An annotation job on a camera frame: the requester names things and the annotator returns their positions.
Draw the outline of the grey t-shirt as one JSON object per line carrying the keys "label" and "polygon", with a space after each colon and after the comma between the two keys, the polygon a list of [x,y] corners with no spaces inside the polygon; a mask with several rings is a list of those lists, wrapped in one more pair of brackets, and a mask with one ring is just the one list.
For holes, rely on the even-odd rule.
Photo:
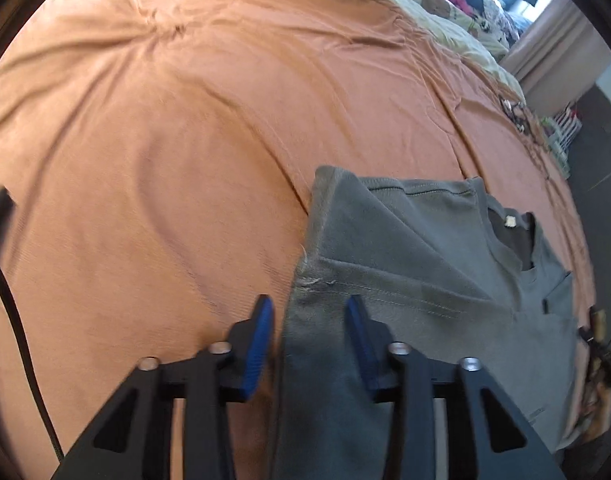
{"label": "grey t-shirt", "polygon": [[478,178],[319,168],[285,315],[271,477],[383,470],[389,412],[368,399],[344,334],[354,295],[428,358],[481,359],[555,450],[575,383],[572,285],[534,215],[503,207]]}

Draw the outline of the brown folded garment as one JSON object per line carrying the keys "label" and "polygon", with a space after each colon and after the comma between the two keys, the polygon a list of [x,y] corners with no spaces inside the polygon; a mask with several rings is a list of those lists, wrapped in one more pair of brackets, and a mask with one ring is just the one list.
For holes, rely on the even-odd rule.
{"label": "brown folded garment", "polygon": [[579,328],[579,337],[589,350],[579,422],[581,442],[601,437],[611,425],[611,349],[606,340],[606,315],[590,308],[589,324]]}

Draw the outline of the white bedside table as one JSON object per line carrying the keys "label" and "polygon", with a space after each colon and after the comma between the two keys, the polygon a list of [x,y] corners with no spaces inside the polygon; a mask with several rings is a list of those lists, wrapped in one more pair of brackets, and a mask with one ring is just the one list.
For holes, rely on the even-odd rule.
{"label": "white bedside table", "polygon": [[541,126],[546,136],[549,152],[561,175],[568,179],[570,177],[569,150],[582,129],[582,122],[575,103],[568,104],[554,116],[542,117]]}

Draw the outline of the orange duvet cover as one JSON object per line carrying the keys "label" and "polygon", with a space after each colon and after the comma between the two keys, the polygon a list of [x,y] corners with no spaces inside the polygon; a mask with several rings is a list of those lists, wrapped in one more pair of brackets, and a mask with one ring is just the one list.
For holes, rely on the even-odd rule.
{"label": "orange duvet cover", "polygon": [[288,298],[317,167],[481,177],[595,289],[518,81],[413,0],[48,0],[0,61],[0,263],[71,446],[141,356],[191,356]]}

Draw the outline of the pink curtain right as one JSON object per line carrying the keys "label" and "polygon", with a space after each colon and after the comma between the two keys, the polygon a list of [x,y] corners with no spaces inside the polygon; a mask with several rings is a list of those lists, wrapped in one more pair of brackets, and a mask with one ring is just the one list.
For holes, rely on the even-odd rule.
{"label": "pink curtain right", "polygon": [[571,0],[552,0],[502,60],[542,117],[581,98],[610,63],[609,47]]}

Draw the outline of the cream bear-print blanket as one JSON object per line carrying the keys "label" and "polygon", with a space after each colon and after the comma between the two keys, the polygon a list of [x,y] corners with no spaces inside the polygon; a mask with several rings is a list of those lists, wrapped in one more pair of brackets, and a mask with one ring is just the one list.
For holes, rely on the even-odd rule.
{"label": "cream bear-print blanket", "polygon": [[493,32],[487,32],[474,19],[449,0],[389,0],[403,10],[438,44],[480,66],[486,73],[523,98],[518,80],[501,66],[508,48]]}

